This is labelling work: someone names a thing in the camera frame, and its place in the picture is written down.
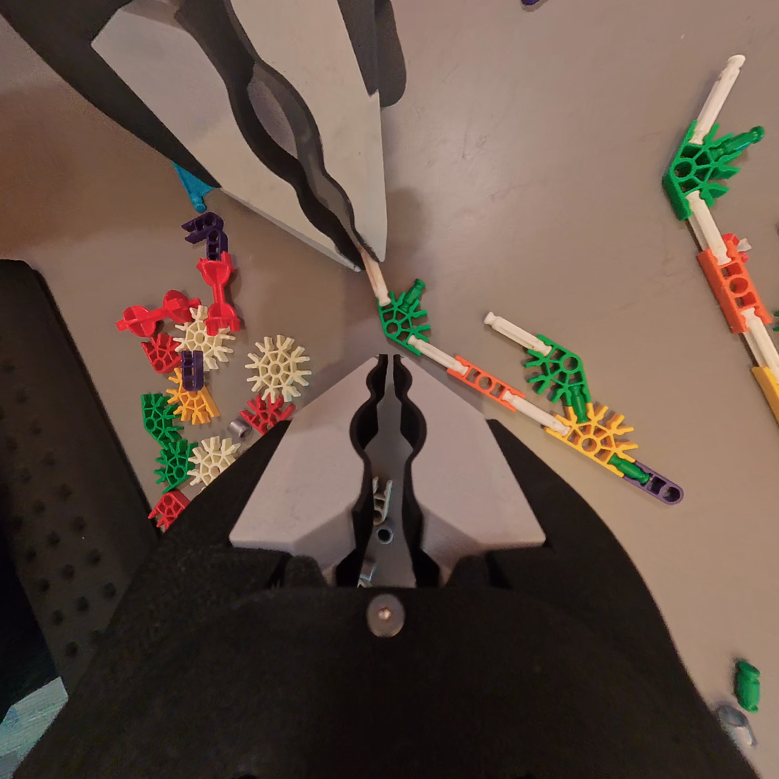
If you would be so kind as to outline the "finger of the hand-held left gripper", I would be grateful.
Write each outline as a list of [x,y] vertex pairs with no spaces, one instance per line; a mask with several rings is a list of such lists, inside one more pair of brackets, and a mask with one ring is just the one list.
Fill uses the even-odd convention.
[[210,2],[209,181],[338,263],[385,259],[375,2]]
[[92,41],[93,50],[153,112],[229,197],[348,268],[362,266],[345,228],[308,184],[298,160],[258,120],[248,97],[253,63],[227,19],[207,19],[206,43],[217,44],[238,74],[224,80],[179,12],[206,11],[207,3],[129,2]]

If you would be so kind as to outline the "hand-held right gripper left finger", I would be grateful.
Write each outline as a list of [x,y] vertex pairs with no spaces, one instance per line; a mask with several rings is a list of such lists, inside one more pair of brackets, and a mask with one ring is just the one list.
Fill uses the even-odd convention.
[[230,533],[234,547],[288,552],[355,586],[373,528],[368,443],[387,356],[368,359],[296,412]]

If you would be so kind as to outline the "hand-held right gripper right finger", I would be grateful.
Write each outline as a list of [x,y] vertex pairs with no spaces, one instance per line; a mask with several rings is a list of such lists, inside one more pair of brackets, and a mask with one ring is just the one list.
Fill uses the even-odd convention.
[[543,545],[545,533],[488,421],[413,361],[395,356],[404,464],[402,521],[417,586],[458,562]]

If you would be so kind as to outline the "colourful rod and connector assembly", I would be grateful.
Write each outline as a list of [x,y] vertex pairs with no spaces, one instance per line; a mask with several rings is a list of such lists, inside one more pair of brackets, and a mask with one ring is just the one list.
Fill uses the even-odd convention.
[[764,305],[751,278],[751,245],[717,227],[712,215],[716,200],[728,193],[726,180],[735,176],[737,159],[764,138],[760,125],[738,134],[719,135],[718,117],[745,63],[731,56],[711,87],[697,118],[674,152],[661,184],[676,218],[686,222],[699,249],[697,262],[730,332],[752,356],[751,373],[778,420],[778,352],[770,331],[777,331],[777,314]]
[[529,356],[525,366],[533,368],[528,383],[535,393],[546,395],[562,406],[562,414],[551,414],[529,401],[520,390],[511,387],[460,355],[449,355],[434,346],[427,337],[430,326],[419,323],[427,313],[420,307],[425,284],[416,280],[397,296],[386,286],[379,263],[366,249],[360,254],[375,293],[380,322],[385,336],[414,355],[425,356],[459,379],[513,412],[539,424],[548,434],[576,452],[668,506],[683,500],[677,483],[657,473],[630,455],[637,444],[627,435],[633,428],[621,414],[611,413],[605,405],[593,402],[581,357],[545,336],[535,336],[503,317],[489,312],[484,323],[495,332],[521,346]]

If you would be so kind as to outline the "blue plastic connector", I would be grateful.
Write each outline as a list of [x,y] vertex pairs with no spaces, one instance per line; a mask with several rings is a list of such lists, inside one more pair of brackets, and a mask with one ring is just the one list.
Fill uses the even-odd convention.
[[197,213],[205,213],[207,211],[205,198],[212,190],[214,190],[214,187],[198,179],[188,170],[185,170],[175,162],[173,162],[173,167],[179,177],[186,195],[190,200],[192,207]]

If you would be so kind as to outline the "pile of colourful plastic connectors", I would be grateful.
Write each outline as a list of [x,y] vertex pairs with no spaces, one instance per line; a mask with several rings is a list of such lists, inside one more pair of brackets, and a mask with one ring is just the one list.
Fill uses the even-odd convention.
[[150,519],[162,532],[189,504],[185,487],[210,485],[235,462],[250,434],[265,435],[290,419],[296,409],[293,400],[310,375],[302,346],[288,336],[266,336],[248,356],[248,382],[255,395],[229,423],[228,434],[200,442],[186,438],[188,428],[220,416],[209,378],[229,363],[229,343],[241,330],[241,319],[228,300],[235,265],[222,218],[206,212],[182,228],[185,239],[204,250],[196,267],[212,301],[204,305],[197,297],[170,289],[157,307],[128,306],[115,324],[118,331],[141,338],[153,371],[172,384],[162,393],[141,395],[140,401],[142,425],[160,448],[154,473],[163,493]]

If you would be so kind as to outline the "black perforated chair panel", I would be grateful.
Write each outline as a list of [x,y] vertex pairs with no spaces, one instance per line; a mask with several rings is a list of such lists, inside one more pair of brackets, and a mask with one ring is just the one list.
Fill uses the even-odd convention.
[[44,278],[1,271],[2,548],[71,693],[157,532]]

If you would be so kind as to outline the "short green plastic rod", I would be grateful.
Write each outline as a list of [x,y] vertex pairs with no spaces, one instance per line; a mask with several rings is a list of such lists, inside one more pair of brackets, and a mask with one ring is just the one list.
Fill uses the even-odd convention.
[[733,686],[738,705],[748,713],[758,713],[761,698],[760,670],[744,658],[736,659]]

